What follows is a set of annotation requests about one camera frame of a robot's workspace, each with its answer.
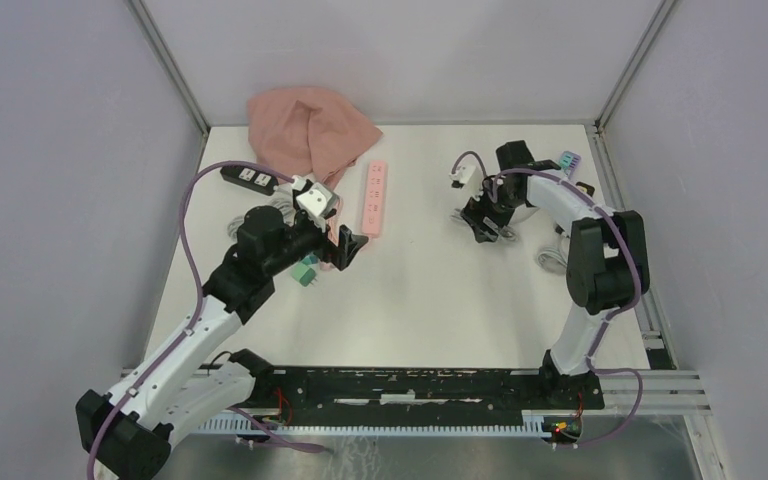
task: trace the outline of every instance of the gray wall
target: gray wall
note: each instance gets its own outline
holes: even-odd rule
[[[768,478],[768,2],[682,2],[608,126],[737,478]]]
[[[81,475],[136,360],[199,135],[122,1],[0,1],[0,479]]]
[[[383,122],[599,114],[659,0],[146,0],[214,125],[321,85]]]

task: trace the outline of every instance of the pink towel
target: pink towel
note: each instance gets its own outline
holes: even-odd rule
[[[375,145],[381,130],[342,95],[319,87],[269,90],[248,102],[249,143],[257,161],[334,188]]]

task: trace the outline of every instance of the colorful power strip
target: colorful power strip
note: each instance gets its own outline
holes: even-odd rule
[[[363,200],[363,219],[360,231],[376,238],[381,235],[384,223],[384,195],[387,187],[387,162],[376,160],[369,163],[366,176],[366,194]]]

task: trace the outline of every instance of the purple cable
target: purple cable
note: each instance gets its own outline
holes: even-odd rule
[[[272,439],[275,442],[275,443],[260,443],[258,445],[262,445],[264,447],[292,448],[293,450],[297,450],[299,452],[304,452],[304,453],[322,453],[322,452],[328,451],[326,447],[322,445],[317,445],[315,443],[289,442],[283,437],[275,433],[272,433],[272,431],[269,430],[269,427],[255,420],[254,417],[249,415],[249,413],[243,410],[242,408],[228,407],[228,410],[246,417],[246,420],[251,422],[251,424],[257,427],[258,430],[265,433],[266,436],[268,436],[270,439]]]
[[[610,228],[611,233],[613,233],[614,237],[617,239],[617,245],[619,246],[620,252],[622,253],[623,258],[628,264],[628,269],[631,272],[631,279],[634,284],[634,296],[632,297],[631,301],[626,305],[605,315],[605,321],[602,322],[602,325],[599,327],[599,330],[596,332],[596,336],[593,338],[593,343],[590,345],[590,349],[587,351],[587,355],[585,356],[585,363],[587,364],[587,368],[589,368],[596,375],[616,375],[619,373],[631,373],[637,378],[637,397],[634,400],[634,404],[631,406],[631,411],[628,413],[628,416],[626,416],[625,419],[623,419],[622,423],[620,423],[619,426],[614,430],[600,437],[596,437],[591,440],[587,440],[575,445],[561,444],[560,446],[562,448],[564,447],[578,448],[578,447],[584,447],[588,445],[595,445],[597,443],[602,443],[605,440],[609,440],[615,437],[616,435],[618,435],[620,432],[622,432],[628,427],[628,425],[631,423],[631,419],[634,418],[635,414],[637,414],[637,410],[640,408],[640,403],[643,400],[643,377],[640,375],[640,372],[638,372],[636,369],[596,368],[593,365],[593,355],[595,355],[596,350],[599,349],[599,345],[602,343],[602,339],[605,337],[605,333],[608,331],[608,326],[610,326],[610,322],[614,319],[614,317],[616,317],[620,313],[625,312],[627,310],[631,310],[635,305],[637,305],[637,302],[640,301],[640,296],[642,295],[642,292],[643,292],[642,283],[640,281],[640,273],[637,271],[637,267],[634,265],[634,258],[632,258],[631,251],[628,249],[628,245],[625,243],[625,240],[622,238],[622,233],[620,233],[619,227],[617,227],[617,224],[614,223],[614,220],[611,218],[611,216],[608,215],[608,212],[602,209],[602,207],[599,207],[598,205],[596,205],[596,202],[594,202],[589,195],[587,195],[586,193],[576,188],[575,185],[568,182],[566,179],[556,177],[546,172],[531,170],[528,168],[511,168],[509,170],[504,170],[502,172],[497,173],[493,177],[492,179],[493,187],[490,189],[489,192],[487,192],[488,196],[494,203],[498,200],[498,191],[499,191],[499,184],[496,180],[498,180],[499,177],[501,177],[502,175],[508,175],[511,173],[522,173],[526,175],[534,175],[537,177],[546,178],[554,182],[557,182],[559,185],[563,185],[567,190],[574,193],[575,196],[581,199],[581,201],[583,201],[587,206],[592,208],[594,212],[598,213],[599,216],[605,219],[605,223],[608,225],[608,228]]]
[[[479,157],[478,154],[473,152],[472,150],[465,151],[464,153],[461,154],[460,157],[458,157],[457,160],[455,160],[455,164],[452,165],[452,173],[455,173],[455,171],[457,171],[458,165],[460,165],[463,159],[466,158],[468,155],[472,155],[473,157],[475,157],[476,160],[478,160],[478,166],[481,167],[481,178],[482,179],[486,178],[487,169],[484,168],[484,162],[481,160],[481,157]]]
[[[181,206],[178,210],[178,226],[179,226],[178,236],[181,239],[181,246],[184,250],[184,256],[187,257],[187,263],[190,265],[190,272],[192,272],[193,280],[196,283],[196,308],[193,311],[192,316],[190,317],[190,321],[187,323],[187,327],[186,327],[187,329],[193,328],[193,326],[195,326],[195,324],[198,322],[199,316],[201,315],[201,310],[204,307],[204,294],[202,293],[202,290],[201,290],[201,277],[199,276],[198,269],[196,268],[195,260],[193,260],[193,254],[190,251],[190,243],[187,240],[187,230],[186,230],[186,227],[184,226],[184,218],[187,215],[187,208],[190,206],[190,198],[193,195],[193,188],[195,188],[196,182],[198,182],[202,177],[204,177],[208,173],[222,167],[248,167],[259,172],[268,173],[286,182],[293,181],[293,179],[290,178],[289,176],[284,175],[283,173],[273,170],[264,165],[258,165],[256,163],[238,161],[238,160],[229,160],[229,161],[219,162],[219,163],[210,165],[206,167],[204,170],[198,172],[196,176],[194,176],[193,179],[190,180],[190,183],[187,185],[187,188],[184,190],[184,198],[181,200]],[[129,388],[128,390],[131,390],[131,389],[138,390],[143,385],[143,383],[145,383],[146,379],[148,379],[148,377],[152,373],[154,373],[155,370],[157,370],[157,367],[159,367],[160,364],[162,364],[163,361],[166,360],[169,357],[169,355],[172,354],[173,351],[175,351],[178,345],[180,345],[185,338],[187,338],[187,335],[184,332],[179,333],[178,336],[175,337],[175,340],[173,340],[172,343],[170,343],[169,346],[166,347],[166,350],[164,350],[160,355],[157,356],[156,359],[154,359],[153,362],[151,362],[151,364],[145,369],[142,375],[140,375],[137,378],[137,380],[134,382],[133,385],[131,385],[131,388]],[[110,428],[110,424],[113,423],[113,419],[116,417],[116,414],[119,413],[119,411],[122,410],[125,404],[128,403],[128,400],[130,398],[133,398],[134,396],[135,395],[131,395],[130,393],[123,395],[122,398],[119,400],[119,402],[113,407],[113,410],[111,410],[110,413],[107,414],[107,417],[101,423],[101,427],[99,427],[98,432],[96,433],[95,438],[93,439],[93,444],[92,444],[92,447],[90,448],[89,458],[87,459],[87,480],[94,480],[93,469],[95,468],[95,459],[98,456],[98,449],[99,449],[99,446],[101,446],[101,440],[104,438],[104,435],[107,433],[108,428]]]

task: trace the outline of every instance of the purple cable sleeve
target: purple cable sleeve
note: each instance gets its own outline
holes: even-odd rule
[[[286,182],[293,181],[293,179],[290,178],[289,176],[284,175],[283,173],[278,172],[272,168],[269,168],[263,165],[258,165],[252,162],[245,162],[242,160],[228,160],[225,162],[215,163],[213,165],[205,167],[204,170],[198,172],[193,177],[193,179],[190,180],[190,183],[187,185],[187,188],[184,190],[184,198],[181,200],[181,206],[178,210],[178,226],[179,226],[178,235],[181,239],[181,247],[184,250],[184,256],[187,257],[187,263],[190,266],[190,272],[192,272],[193,280],[196,283],[196,308],[194,309],[192,316],[190,316],[190,321],[187,323],[186,328],[188,329],[192,328],[198,322],[199,316],[201,315],[201,310],[204,307],[204,294],[202,293],[202,289],[201,289],[201,277],[199,276],[198,269],[196,268],[195,260],[193,260],[193,253],[190,251],[190,242],[187,240],[187,230],[184,225],[184,218],[187,215],[187,208],[189,208],[190,206],[190,198],[193,195],[193,189],[196,186],[196,182],[198,182],[202,177],[204,177],[208,173],[214,170],[217,170],[219,168],[228,167],[228,166],[248,167],[253,170],[257,170],[259,172],[268,173]],[[175,340],[169,344],[166,350],[164,350],[160,355],[158,355],[157,358],[153,362],[151,362],[151,364],[145,369],[142,375],[140,375],[137,378],[134,384],[131,385],[131,388],[139,389],[143,385],[143,383],[145,383],[146,379],[148,379],[148,377],[152,373],[154,373],[155,370],[157,370],[157,367],[159,367],[160,364],[162,364],[163,361],[166,360],[169,357],[169,355],[172,354],[173,351],[175,351],[178,345],[180,345],[185,338],[186,338],[186,334],[184,334],[183,332],[178,334],[178,337],[176,337]],[[104,438],[104,435],[107,433],[108,428],[110,428],[110,424],[113,422],[113,419],[116,417],[116,414],[119,413],[120,410],[122,410],[122,408],[128,402],[128,399],[130,398],[132,398],[130,394],[123,395],[122,399],[120,399],[119,402],[116,404],[116,406],[113,407],[113,410],[110,411],[110,413],[104,419],[104,422],[102,422],[101,427],[98,429],[98,433],[96,433],[95,438],[93,439],[92,447],[90,448],[89,458],[87,459],[87,480],[94,480],[93,468],[95,468],[95,459],[98,456],[98,448],[101,445],[101,440]]]
[[[614,319],[614,317],[616,317],[620,313],[625,312],[627,310],[631,310],[640,301],[640,297],[643,291],[643,286],[640,281],[640,273],[637,271],[637,267],[634,265],[634,258],[632,258],[631,256],[631,251],[628,249],[628,245],[625,243],[625,239],[622,238],[622,233],[620,233],[619,227],[617,227],[617,224],[614,223],[614,220],[611,218],[611,216],[608,215],[608,212],[606,212],[602,207],[596,205],[596,202],[594,202],[589,195],[587,195],[586,193],[576,188],[575,185],[568,182],[566,179],[556,177],[546,172],[531,170],[529,168],[511,168],[509,170],[504,170],[502,172],[499,172],[493,177],[492,179],[493,186],[490,189],[490,191],[487,192],[488,196],[490,197],[490,200],[492,200],[494,203],[496,202],[496,200],[498,200],[499,184],[497,180],[499,179],[499,177],[501,177],[502,175],[508,175],[512,173],[522,173],[526,175],[534,175],[536,177],[546,178],[554,182],[557,182],[559,185],[563,185],[567,190],[574,193],[575,196],[581,199],[582,202],[584,202],[587,206],[592,208],[594,212],[598,213],[599,216],[605,219],[605,223],[608,225],[608,228],[611,230],[611,233],[614,235],[614,238],[617,239],[617,245],[619,246],[620,252],[622,253],[623,258],[628,264],[628,269],[631,272],[631,278],[634,284],[634,296],[632,297],[631,301],[626,305],[623,305],[622,307],[616,310],[613,310],[609,312],[607,315],[605,315],[605,321],[602,322],[602,325],[599,327],[599,330],[596,332],[596,336],[593,338],[593,343],[590,345],[590,349],[587,351],[585,362],[587,364],[587,368],[589,368],[596,375],[615,375],[618,373],[631,373],[632,375],[634,375],[637,378],[637,397],[634,400],[634,404],[631,406],[631,411],[629,411],[628,415],[623,419],[620,425],[614,430],[600,437],[596,437],[594,439],[587,440],[578,444],[574,444],[574,445],[559,444],[559,446],[562,448],[578,448],[578,447],[585,447],[588,445],[595,445],[605,440],[609,440],[615,437],[616,435],[620,434],[623,430],[625,430],[628,427],[628,425],[631,423],[631,419],[634,418],[635,414],[637,414],[637,410],[640,408],[640,403],[643,400],[643,377],[640,375],[640,372],[638,372],[636,369],[596,368],[593,365],[593,355],[595,355],[596,350],[599,349],[599,345],[602,343],[602,339],[605,337],[605,333],[607,333],[608,326],[610,326],[611,321]]]
[[[455,164],[452,165],[452,173],[455,173],[455,171],[457,171],[458,165],[460,165],[463,159],[466,158],[468,155],[472,155],[473,157],[475,157],[476,160],[478,160],[478,166],[481,167],[481,175],[482,175],[481,179],[483,180],[484,178],[486,178],[487,169],[484,168],[484,162],[481,160],[481,157],[479,157],[478,154],[473,152],[472,150],[465,151],[464,153],[461,154],[460,157],[458,157],[457,160],[455,160]]]
[[[257,427],[258,430],[265,433],[266,436],[268,436],[272,441],[275,442],[273,444],[261,444],[263,446],[292,448],[293,450],[297,450],[299,452],[304,452],[304,453],[322,453],[322,452],[328,451],[326,447],[322,445],[316,445],[315,443],[289,442],[283,437],[275,433],[272,433],[272,431],[269,430],[269,427],[258,422],[254,417],[249,415],[248,412],[246,412],[241,408],[228,407],[228,410],[246,417],[246,420],[251,422],[251,424]]]

